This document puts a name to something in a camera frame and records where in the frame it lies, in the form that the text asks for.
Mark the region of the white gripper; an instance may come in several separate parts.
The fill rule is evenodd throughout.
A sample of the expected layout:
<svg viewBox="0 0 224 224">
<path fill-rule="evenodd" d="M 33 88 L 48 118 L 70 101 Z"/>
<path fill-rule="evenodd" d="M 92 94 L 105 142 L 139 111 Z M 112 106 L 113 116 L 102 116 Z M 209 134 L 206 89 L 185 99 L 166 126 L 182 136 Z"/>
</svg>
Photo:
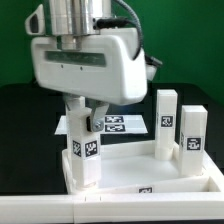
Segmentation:
<svg viewBox="0 0 224 224">
<path fill-rule="evenodd" d="M 89 132 L 100 132 L 108 103 L 129 105 L 145 97 L 145 59 L 135 53 L 137 31 L 133 28 L 103 29 L 83 37 L 81 44 L 79 51 L 66 51 L 57 48 L 54 37 L 33 39 L 35 76 L 44 88 L 100 100 L 89 102 L 91 113 L 86 119 Z"/>
</svg>

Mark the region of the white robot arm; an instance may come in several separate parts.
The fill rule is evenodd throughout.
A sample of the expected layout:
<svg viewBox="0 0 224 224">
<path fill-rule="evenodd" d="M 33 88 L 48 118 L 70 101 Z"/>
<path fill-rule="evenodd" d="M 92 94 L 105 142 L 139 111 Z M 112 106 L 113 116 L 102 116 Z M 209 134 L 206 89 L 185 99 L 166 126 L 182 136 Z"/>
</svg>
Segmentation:
<svg viewBox="0 0 224 224">
<path fill-rule="evenodd" d="M 40 86 L 92 99 L 93 132 L 111 104 L 141 101 L 147 92 L 139 32 L 112 16 L 116 0 L 45 0 L 26 20 Z"/>
</svg>

